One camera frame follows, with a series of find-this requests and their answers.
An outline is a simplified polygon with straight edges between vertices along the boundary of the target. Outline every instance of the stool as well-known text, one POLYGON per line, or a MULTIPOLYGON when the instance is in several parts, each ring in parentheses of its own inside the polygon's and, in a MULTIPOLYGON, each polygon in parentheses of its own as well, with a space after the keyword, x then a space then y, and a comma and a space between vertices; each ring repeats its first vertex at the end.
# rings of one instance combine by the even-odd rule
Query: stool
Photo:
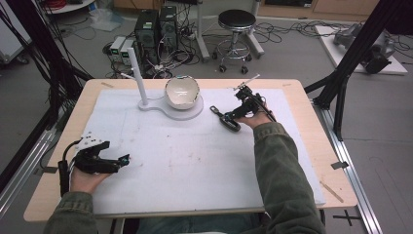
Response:
POLYGON ((218 54, 222 56, 219 71, 225 72, 227 70, 224 59, 241 59, 243 61, 241 73, 246 74, 248 69, 245 66, 245 61, 251 61, 252 56, 249 53, 248 45, 239 41, 238 36, 254 26, 255 16, 243 10, 228 10, 219 14, 218 23, 222 28, 233 32, 232 39, 219 43, 212 53, 213 59, 217 59, 218 54))

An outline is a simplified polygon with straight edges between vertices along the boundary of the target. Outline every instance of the stand base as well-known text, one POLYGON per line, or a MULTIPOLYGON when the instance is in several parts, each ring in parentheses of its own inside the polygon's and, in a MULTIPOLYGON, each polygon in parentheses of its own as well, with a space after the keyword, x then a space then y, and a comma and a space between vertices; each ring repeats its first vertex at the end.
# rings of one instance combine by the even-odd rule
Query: stand base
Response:
POLYGON ((198 96, 195 105, 190 109, 179 110, 171 107, 165 97, 157 99, 148 99, 148 104, 143 105, 142 100, 138 104, 139 109, 143 111, 159 110, 172 120, 184 121, 197 117, 204 109, 204 100, 202 96, 198 96))

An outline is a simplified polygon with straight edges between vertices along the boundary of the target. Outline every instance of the vertical white post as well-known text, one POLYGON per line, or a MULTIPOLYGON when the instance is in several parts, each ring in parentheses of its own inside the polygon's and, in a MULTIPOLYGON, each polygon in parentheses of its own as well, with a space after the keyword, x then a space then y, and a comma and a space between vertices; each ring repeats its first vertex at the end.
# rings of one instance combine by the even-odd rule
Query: vertical white post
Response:
POLYGON ((142 104, 148 104, 148 97, 146 97, 145 87, 143 86, 142 75, 140 75, 139 65, 137 64, 136 54, 133 48, 127 48, 128 55, 131 60, 131 69, 133 70, 133 77, 137 82, 137 87, 139 88, 140 96, 142 97, 142 104))

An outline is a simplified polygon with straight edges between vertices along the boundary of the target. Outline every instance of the bowl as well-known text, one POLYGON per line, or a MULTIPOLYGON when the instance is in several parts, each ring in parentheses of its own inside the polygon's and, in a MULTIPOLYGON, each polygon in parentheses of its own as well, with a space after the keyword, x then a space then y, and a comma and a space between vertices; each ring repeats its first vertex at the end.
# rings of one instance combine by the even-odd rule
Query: bowl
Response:
POLYGON ((175 109, 189 109, 198 99, 200 87, 191 76, 176 76, 170 78, 165 86, 167 103, 175 109))

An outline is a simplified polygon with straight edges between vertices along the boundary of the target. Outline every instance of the floor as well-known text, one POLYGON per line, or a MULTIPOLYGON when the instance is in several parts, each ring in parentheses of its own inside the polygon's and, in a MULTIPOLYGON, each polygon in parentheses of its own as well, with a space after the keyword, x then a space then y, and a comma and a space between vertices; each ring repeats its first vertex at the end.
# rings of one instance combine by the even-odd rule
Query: floor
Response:
MULTIPOLYGON (((78 11, 61 15, 56 20, 61 29, 72 32, 64 41, 73 56, 93 77, 105 78, 112 70, 102 48, 117 35, 130 34, 134 20, 123 20, 122 26, 112 32, 92 30, 89 19, 79 24, 64 25, 87 17, 86 11, 78 11)), ((204 19, 204 26, 211 26, 206 34, 225 33, 213 30, 219 29, 217 24, 213 24, 215 22, 216 18, 204 19)), ((262 18, 258 22, 289 28, 296 21, 262 18)), ((260 74, 260 79, 297 79, 306 87, 333 71, 333 63, 318 38, 296 31, 278 35, 282 39, 280 43, 264 43, 266 38, 257 35, 263 42, 265 55, 247 64, 249 72, 246 75, 241 74, 241 67, 235 62, 228 65, 225 73, 220 73, 217 60, 182 65, 171 72, 199 79, 251 78, 260 74)), ((275 36, 271 39, 280 41, 275 36)), ((210 52, 219 40, 222 39, 206 37, 210 52)), ((402 37, 401 40, 413 47, 412 39, 402 37)), ((395 53, 394 57, 407 62, 404 64, 409 72, 407 75, 352 75, 347 90, 343 138, 383 233, 401 234, 412 233, 413 230, 413 59, 400 53, 395 53)), ((309 98, 316 97, 318 93, 310 93, 309 98)), ((48 108, 48 86, 33 62, 23 65, 14 61, 0 70, 0 94, 0 170, 3 171, 48 108)), ((42 232, 44 223, 29 223, 22 217, 39 178, 38 175, 29 178, 0 219, 1 233, 42 232)), ((348 221, 335 217, 344 216, 345 212, 340 209, 326 211, 327 232, 366 233, 359 219, 348 221)), ((357 209, 348 209, 347 212, 349 216, 359 216, 357 209)), ((99 233, 109 233, 110 220, 100 220, 98 225, 99 233)))

